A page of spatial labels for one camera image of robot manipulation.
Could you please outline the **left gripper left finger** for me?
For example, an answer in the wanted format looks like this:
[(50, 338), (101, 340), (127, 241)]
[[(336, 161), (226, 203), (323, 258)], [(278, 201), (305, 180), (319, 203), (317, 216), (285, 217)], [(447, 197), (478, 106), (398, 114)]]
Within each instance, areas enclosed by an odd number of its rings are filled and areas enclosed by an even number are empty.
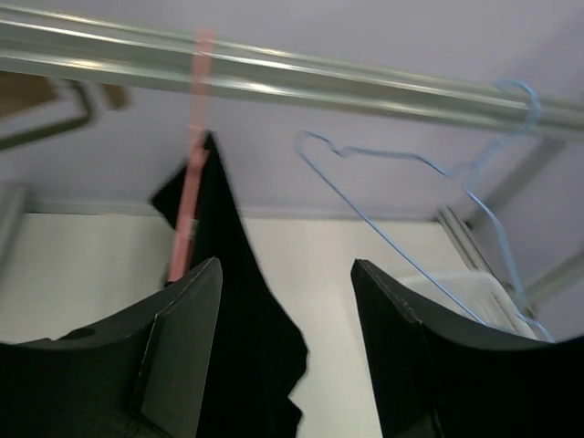
[(211, 258), (66, 336), (1, 347), (4, 437), (193, 437), (218, 315)]

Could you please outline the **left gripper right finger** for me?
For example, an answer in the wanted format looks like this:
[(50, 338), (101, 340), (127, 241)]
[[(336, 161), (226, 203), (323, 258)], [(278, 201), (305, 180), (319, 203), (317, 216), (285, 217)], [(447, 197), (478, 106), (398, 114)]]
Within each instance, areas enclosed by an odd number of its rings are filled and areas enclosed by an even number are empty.
[(386, 437), (580, 437), (583, 340), (472, 321), (356, 260), (357, 301)]

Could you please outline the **black t shirt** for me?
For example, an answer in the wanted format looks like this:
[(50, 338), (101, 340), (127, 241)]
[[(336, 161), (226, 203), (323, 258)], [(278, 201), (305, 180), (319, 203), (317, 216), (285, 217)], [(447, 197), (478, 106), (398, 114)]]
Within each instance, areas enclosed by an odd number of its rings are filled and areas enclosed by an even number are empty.
[(223, 287), (197, 434), (294, 437), (302, 411), (290, 394), (308, 346), (256, 262), (212, 132), (204, 147), (191, 264), (217, 258)]

